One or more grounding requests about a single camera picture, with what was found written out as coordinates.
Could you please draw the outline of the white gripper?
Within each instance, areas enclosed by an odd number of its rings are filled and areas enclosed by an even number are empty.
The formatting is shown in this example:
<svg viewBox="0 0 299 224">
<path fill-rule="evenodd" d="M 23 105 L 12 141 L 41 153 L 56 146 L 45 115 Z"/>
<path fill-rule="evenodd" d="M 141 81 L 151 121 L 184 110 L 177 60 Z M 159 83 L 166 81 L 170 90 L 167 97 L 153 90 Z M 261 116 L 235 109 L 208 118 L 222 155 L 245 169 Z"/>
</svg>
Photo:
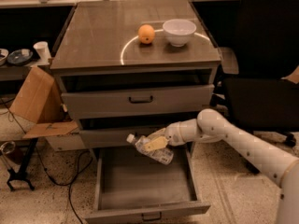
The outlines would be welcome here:
<svg viewBox="0 0 299 224">
<path fill-rule="evenodd" d="M 144 141 L 143 148 L 150 152 L 167 146 L 176 147 L 195 141 L 201 135 L 197 119 L 189 119 L 170 124 L 166 128 L 149 134 Z"/>
</svg>

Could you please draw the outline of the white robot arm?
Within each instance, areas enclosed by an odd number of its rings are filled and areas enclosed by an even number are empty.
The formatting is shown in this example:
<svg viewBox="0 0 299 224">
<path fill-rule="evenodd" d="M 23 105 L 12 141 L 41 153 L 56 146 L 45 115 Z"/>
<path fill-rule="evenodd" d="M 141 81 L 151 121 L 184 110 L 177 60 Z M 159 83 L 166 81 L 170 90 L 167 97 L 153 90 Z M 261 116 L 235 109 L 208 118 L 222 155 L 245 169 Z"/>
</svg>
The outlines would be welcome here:
<svg viewBox="0 0 299 224">
<path fill-rule="evenodd" d="M 188 142 L 223 140 L 281 188 L 276 224 L 299 224 L 299 159 L 247 133 L 213 109 L 204 109 L 196 119 L 170 124 L 150 135 L 146 151 Z"/>
</svg>

